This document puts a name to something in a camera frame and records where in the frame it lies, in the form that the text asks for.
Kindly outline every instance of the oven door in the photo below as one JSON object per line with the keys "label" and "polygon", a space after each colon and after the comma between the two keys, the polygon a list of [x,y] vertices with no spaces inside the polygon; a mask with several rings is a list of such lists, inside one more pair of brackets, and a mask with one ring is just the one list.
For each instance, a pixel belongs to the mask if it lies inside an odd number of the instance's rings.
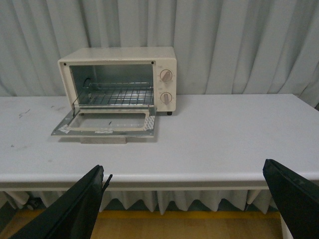
{"label": "oven door", "polygon": [[59,137],[153,137],[156,108],[73,109],[51,135]]}

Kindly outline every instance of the table surface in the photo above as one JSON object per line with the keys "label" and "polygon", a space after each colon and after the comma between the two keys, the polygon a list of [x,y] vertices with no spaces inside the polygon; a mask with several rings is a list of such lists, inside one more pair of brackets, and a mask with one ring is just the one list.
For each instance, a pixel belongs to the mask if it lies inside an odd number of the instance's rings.
{"label": "table surface", "polygon": [[70,110],[66,97],[0,97],[0,183],[76,182],[100,164],[119,187],[265,186],[267,158],[319,180],[319,112],[294,95],[178,96],[154,138],[117,145],[50,136]]}

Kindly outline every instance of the toaster oven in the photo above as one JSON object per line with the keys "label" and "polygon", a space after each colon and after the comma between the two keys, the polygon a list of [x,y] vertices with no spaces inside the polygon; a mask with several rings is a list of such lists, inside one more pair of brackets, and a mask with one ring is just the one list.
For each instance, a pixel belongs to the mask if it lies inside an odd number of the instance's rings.
{"label": "toaster oven", "polygon": [[71,111],[52,135],[83,143],[153,137],[156,112],[175,111],[172,47],[83,48],[58,66]]}

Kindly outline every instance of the wire rack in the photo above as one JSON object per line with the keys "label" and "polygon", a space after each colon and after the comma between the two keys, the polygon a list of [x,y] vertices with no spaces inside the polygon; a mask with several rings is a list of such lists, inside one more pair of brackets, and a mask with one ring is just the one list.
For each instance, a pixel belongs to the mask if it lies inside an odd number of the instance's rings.
{"label": "wire rack", "polygon": [[83,88],[77,100],[79,105],[86,106],[153,105],[154,89],[146,82],[90,83]]}

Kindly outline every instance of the temperature knob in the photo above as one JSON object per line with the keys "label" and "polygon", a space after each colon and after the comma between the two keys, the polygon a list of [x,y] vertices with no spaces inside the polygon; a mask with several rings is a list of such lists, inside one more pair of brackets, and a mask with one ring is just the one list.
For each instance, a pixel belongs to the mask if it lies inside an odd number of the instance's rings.
{"label": "temperature knob", "polygon": [[173,77],[173,74],[171,73],[170,70],[163,70],[161,73],[160,73],[160,78],[163,82],[168,82],[172,79]]}
{"label": "temperature knob", "polygon": [[170,93],[168,92],[164,92],[161,96],[160,96],[160,100],[165,104],[168,105],[169,102],[171,102],[172,96]]}

